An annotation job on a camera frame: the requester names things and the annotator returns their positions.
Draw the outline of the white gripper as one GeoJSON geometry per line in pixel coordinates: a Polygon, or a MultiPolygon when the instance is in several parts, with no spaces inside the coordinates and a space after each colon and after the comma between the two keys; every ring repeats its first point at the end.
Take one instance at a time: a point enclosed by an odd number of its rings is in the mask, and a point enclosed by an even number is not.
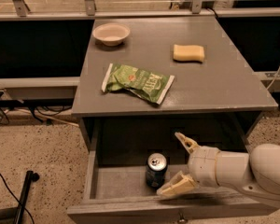
{"type": "Polygon", "coordinates": [[[217,154],[220,150],[216,147],[199,147],[195,140],[179,132],[175,132],[175,137],[190,154],[189,175],[179,171],[157,189],[157,195],[162,198],[174,198],[189,193],[197,187],[197,184],[202,187],[217,187],[216,165],[217,154]]]}

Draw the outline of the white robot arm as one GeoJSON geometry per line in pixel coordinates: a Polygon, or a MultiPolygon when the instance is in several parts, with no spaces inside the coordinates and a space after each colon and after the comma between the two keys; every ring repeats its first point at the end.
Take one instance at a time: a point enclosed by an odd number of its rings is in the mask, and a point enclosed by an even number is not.
{"type": "Polygon", "coordinates": [[[280,146],[262,144],[251,152],[200,146],[182,133],[175,137],[189,154],[189,172],[178,172],[157,190],[162,198],[188,194],[198,187],[225,187],[280,208],[280,146]]]}

